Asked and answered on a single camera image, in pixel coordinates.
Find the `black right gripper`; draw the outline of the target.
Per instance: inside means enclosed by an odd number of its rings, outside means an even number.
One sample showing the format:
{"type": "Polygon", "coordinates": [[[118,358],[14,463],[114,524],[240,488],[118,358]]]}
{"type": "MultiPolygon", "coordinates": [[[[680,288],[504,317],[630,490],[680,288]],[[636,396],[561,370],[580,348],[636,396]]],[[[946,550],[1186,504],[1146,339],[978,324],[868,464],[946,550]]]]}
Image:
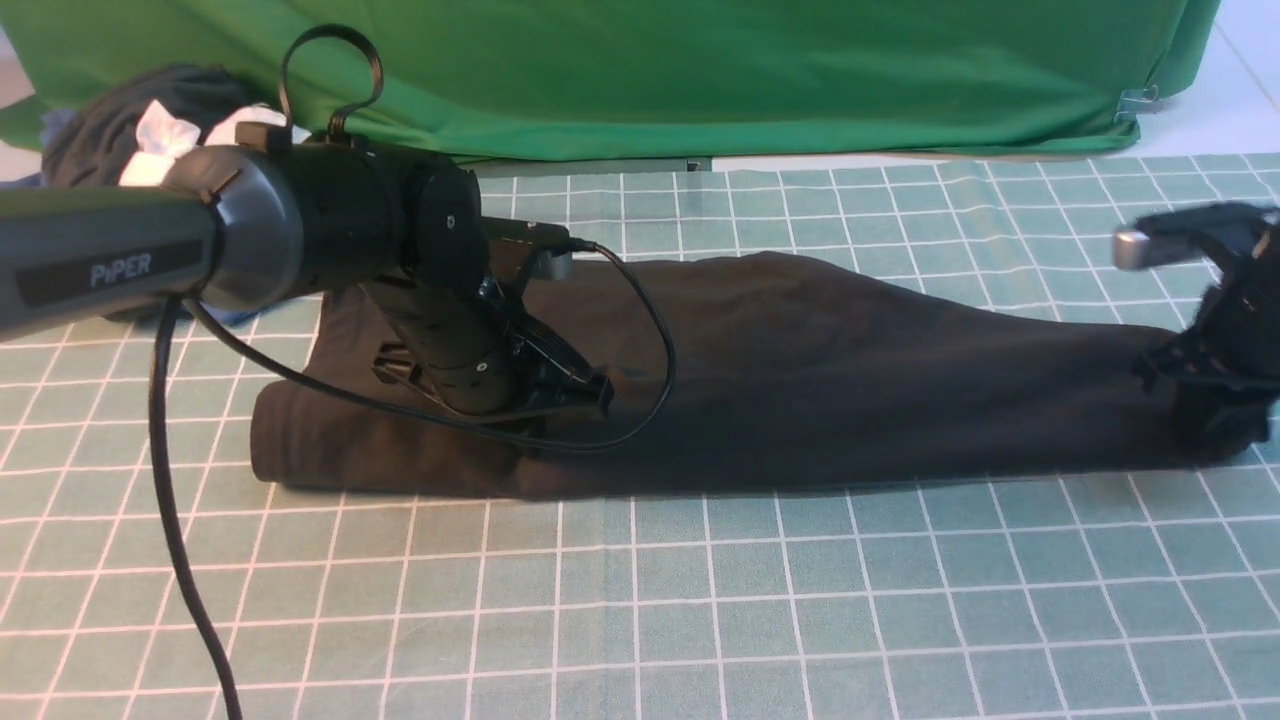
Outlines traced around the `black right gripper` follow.
{"type": "Polygon", "coordinates": [[[1277,224],[1254,258],[1221,269],[1193,322],[1133,366],[1144,392],[1172,387],[1170,420],[1189,448],[1226,459],[1270,438],[1279,387],[1277,224]]]}

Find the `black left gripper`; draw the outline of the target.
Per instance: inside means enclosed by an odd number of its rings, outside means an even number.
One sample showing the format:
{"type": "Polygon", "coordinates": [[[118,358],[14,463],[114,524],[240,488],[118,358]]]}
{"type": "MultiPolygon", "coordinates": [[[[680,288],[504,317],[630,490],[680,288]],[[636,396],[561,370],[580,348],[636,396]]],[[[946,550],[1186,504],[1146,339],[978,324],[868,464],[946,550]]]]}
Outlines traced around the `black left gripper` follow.
{"type": "Polygon", "coordinates": [[[609,413],[611,380],[529,314],[517,288],[492,275],[463,293],[378,278],[375,306],[396,334],[375,356],[384,384],[403,386],[477,424],[609,413]]]}

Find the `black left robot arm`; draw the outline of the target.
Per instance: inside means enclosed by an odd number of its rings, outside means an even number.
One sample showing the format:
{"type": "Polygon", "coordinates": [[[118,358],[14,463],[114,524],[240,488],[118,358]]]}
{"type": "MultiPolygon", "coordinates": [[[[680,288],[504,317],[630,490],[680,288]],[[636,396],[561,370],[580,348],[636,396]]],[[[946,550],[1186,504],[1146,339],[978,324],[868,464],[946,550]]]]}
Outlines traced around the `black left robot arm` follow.
{"type": "Polygon", "coordinates": [[[524,306],[564,278],[558,225],[483,215],[434,152],[342,143],[196,149],[157,186],[3,192],[1,328],[15,340],[195,295],[252,313],[355,287],[393,332],[372,374],[458,418],[604,416],[611,382],[524,306]]]}

